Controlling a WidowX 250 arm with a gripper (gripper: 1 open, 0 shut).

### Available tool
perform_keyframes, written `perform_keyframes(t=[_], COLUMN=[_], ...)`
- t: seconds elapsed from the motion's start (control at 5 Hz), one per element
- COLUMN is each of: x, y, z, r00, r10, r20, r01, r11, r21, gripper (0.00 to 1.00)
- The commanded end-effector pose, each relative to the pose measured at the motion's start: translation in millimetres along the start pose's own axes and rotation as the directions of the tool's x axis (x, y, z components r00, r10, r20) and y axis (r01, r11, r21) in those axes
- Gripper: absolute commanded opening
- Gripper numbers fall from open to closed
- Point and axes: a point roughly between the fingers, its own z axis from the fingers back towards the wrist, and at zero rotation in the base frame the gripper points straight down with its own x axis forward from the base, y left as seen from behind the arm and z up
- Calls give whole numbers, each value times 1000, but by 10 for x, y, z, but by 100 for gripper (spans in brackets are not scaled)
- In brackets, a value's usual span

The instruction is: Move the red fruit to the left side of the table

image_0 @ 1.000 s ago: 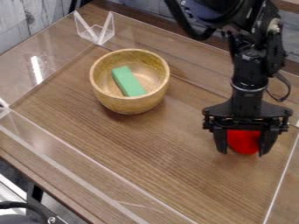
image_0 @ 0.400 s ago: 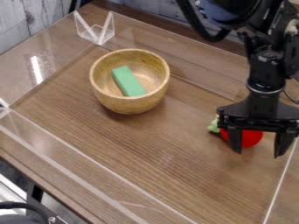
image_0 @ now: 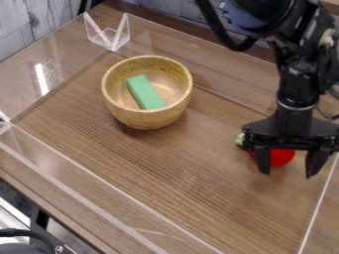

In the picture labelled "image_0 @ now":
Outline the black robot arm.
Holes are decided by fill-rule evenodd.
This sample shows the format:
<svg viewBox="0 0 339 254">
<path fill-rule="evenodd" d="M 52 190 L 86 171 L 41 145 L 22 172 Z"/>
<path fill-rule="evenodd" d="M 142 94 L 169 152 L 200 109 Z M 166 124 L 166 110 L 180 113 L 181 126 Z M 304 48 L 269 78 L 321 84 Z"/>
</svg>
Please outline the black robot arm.
<svg viewBox="0 0 339 254">
<path fill-rule="evenodd" d="M 304 151 L 311 178 L 339 152 L 339 126 L 313 117 L 320 96 L 339 83 L 335 19 L 319 0 L 221 0 L 220 10 L 209 0 L 195 1 L 228 49 L 243 52 L 264 40 L 275 53 L 275 112 L 243 127 L 241 148 L 265 175 L 273 149 Z"/>
</svg>

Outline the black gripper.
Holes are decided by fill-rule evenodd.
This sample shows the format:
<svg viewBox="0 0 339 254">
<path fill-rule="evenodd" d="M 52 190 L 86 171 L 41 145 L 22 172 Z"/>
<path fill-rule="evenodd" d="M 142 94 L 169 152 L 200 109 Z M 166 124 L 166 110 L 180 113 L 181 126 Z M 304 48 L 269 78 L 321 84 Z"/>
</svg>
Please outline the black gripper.
<svg viewBox="0 0 339 254">
<path fill-rule="evenodd" d="M 339 152 L 339 127 L 313 116 L 319 102 L 291 106 L 276 101 L 273 113 L 243 126 L 240 147 L 253 151 L 259 171 L 269 174 L 269 149 L 307 152 L 305 177 L 321 170 L 331 154 Z"/>
</svg>

